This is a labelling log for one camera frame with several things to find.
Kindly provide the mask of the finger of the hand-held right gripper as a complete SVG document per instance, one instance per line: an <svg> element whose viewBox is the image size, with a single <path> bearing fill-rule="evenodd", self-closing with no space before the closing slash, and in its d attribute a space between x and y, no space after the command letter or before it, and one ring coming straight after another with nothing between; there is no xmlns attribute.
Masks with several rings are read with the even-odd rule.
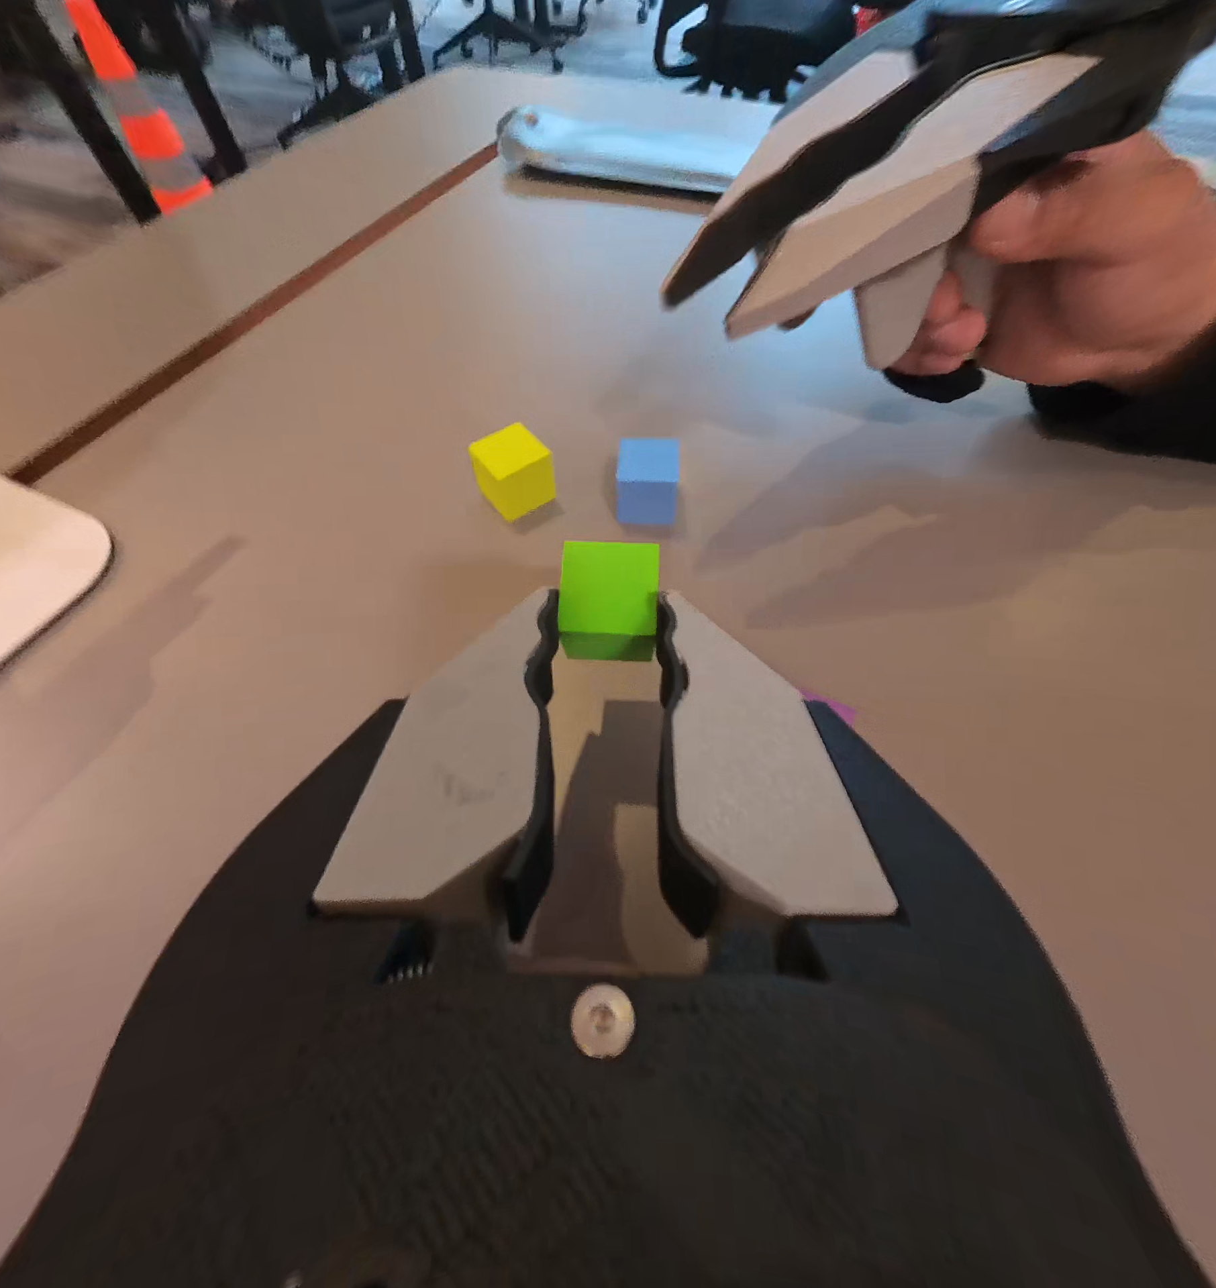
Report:
<svg viewBox="0 0 1216 1288"><path fill-rule="evenodd" d="M946 244L970 217L980 153L1098 63L1098 56L1039 56L953 89L886 157L792 220L729 310L728 338L808 314Z"/></svg>
<svg viewBox="0 0 1216 1288"><path fill-rule="evenodd" d="M673 310L746 254L770 248L798 217L871 168L928 105L932 76L913 49L874 48L778 115L714 203L661 287Z"/></svg>

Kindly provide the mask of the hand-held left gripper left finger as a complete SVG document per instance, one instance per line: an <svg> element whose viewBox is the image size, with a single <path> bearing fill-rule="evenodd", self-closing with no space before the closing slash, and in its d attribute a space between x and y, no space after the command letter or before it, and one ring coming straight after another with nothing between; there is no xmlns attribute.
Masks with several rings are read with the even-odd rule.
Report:
<svg viewBox="0 0 1216 1288"><path fill-rule="evenodd" d="M316 913L525 938L553 868L556 649L557 593L539 588L410 693L313 888Z"/></svg>

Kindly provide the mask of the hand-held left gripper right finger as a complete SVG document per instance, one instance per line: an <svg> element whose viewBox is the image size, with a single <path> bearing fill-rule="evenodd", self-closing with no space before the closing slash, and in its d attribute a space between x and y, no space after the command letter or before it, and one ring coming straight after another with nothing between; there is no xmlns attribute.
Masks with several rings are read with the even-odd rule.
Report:
<svg viewBox="0 0 1216 1288"><path fill-rule="evenodd" d="M676 593L658 595L658 874L694 940L729 920L899 909L806 700Z"/></svg>

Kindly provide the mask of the green foam cube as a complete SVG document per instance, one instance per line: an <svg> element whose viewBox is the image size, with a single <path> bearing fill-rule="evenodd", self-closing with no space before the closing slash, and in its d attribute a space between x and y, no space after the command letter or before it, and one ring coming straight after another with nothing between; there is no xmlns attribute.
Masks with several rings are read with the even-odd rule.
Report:
<svg viewBox="0 0 1216 1288"><path fill-rule="evenodd" d="M557 632L579 663L648 663L658 630L661 551L652 542L563 544Z"/></svg>

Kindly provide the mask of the yellow foam cube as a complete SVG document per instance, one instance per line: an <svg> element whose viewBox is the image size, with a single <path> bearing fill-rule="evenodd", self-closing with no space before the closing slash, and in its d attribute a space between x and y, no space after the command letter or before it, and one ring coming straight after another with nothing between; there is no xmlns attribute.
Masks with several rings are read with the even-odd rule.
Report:
<svg viewBox="0 0 1216 1288"><path fill-rule="evenodd" d="M487 504L507 524L556 500L551 451L521 423L469 444L473 478Z"/></svg>

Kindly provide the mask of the blue foam cube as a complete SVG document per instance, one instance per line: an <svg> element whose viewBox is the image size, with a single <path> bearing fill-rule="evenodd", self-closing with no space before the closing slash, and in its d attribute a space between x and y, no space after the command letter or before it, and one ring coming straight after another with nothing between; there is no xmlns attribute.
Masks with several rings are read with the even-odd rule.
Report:
<svg viewBox="0 0 1216 1288"><path fill-rule="evenodd" d="M616 523L669 528L680 489L680 443L675 439L623 439L616 455Z"/></svg>

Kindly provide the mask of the person's right forearm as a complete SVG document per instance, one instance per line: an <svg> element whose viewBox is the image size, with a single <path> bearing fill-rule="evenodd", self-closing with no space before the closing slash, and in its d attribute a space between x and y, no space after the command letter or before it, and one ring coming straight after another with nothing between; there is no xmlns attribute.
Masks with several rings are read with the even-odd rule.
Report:
<svg viewBox="0 0 1216 1288"><path fill-rule="evenodd" d="M1091 383L1025 385L1052 432L1138 455L1216 464L1216 329L1161 383L1134 394Z"/></svg>

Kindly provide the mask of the person's right hand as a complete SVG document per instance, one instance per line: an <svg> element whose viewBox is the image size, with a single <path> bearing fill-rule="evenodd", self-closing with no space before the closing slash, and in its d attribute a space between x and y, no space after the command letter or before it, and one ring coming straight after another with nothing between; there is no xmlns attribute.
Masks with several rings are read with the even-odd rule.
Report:
<svg viewBox="0 0 1216 1288"><path fill-rule="evenodd" d="M990 313L945 272L889 376L973 362L1028 385L1134 394L1216 329L1216 198L1150 133L1018 187L973 219L967 245L997 266Z"/></svg>

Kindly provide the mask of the black office chair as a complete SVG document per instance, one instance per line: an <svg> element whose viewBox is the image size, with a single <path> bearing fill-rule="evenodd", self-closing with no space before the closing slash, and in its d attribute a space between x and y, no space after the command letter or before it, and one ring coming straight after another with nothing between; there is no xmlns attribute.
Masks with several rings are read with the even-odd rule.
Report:
<svg viewBox="0 0 1216 1288"><path fill-rule="evenodd" d="M379 93L389 96L425 75L410 2L270 2L275 24L309 66L312 101L277 133L287 150L296 138L338 124L376 103L348 65L373 56Z"/></svg>
<svg viewBox="0 0 1216 1288"><path fill-rule="evenodd" d="M501 13L493 2L467 6L477 9L477 13L432 52L430 68L434 73L438 73L446 56L458 55L462 61L470 61L473 47L480 44L490 66L504 45L512 45L532 56L549 56L550 72L560 75L565 68L567 42L584 35L589 3L514 2L511 14Z"/></svg>
<svg viewBox="0 0 1216 1288"><path fill-rule="evenodd" d="M855 37L850 2L663 2L652 66L689 91L785 103Z"/></svg>

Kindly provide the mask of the silver closed laptop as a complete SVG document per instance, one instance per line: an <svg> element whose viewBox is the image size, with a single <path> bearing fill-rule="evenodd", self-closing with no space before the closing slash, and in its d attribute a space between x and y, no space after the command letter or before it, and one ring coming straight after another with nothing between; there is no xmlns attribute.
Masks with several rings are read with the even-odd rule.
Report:
<svg viewBox="0 0 1216 1288"><path fill-rule="evenodd" d="M536 105L505 112L495 143L508 170L696 201L721 196L755 152L748 142L582 121Z"/></svg>

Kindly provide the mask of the wooden board document stand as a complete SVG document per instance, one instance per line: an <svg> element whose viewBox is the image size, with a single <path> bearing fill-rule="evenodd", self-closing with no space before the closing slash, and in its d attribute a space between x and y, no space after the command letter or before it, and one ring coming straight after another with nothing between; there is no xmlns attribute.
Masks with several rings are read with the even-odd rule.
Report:
<svg viewBox="0 0 1216 1288"><path fill-rule="evenodd" d="M82 604L114 560L99 520L0 471L0 672Z"/></svg>

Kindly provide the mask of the orange striped traffic cone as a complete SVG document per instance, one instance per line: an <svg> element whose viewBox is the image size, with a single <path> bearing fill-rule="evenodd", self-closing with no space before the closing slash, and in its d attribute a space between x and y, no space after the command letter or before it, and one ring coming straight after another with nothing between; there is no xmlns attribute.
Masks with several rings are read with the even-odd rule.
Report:
<svg viewBox="0 0 1216 1288"><path fill-rule="evenodd" d="M159 213L169 216L210 196L211 182L138 80L133 59L96 5L65 2L64 9Z"/></svg>

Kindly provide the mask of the black framed table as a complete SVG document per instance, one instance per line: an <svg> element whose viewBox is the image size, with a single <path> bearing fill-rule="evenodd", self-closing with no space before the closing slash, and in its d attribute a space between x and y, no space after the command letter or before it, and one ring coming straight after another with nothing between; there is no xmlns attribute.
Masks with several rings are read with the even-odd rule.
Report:
<svg viewBox="0 0 1216 1288"><path fill-rule="evenodd" d="M116 28L102 13L100 3L95 5L116 34ZM116 3L116 9L138 17L144 33L155 41L165 65L177 76L180 89L212 149L211 160L205 164L197 163L186 143L184 146L212 188L243 174L245 152L233 138L229 121L204 73L194 37L183 17L183 5ZM85 55L83 59L89 77L83 77L78 65L71 62L39 3L0 3L0 69L29 75L51 91L74 133L135 223L148 224L165 217L148 192L141 168L121 138L116 115Z"/></svg>

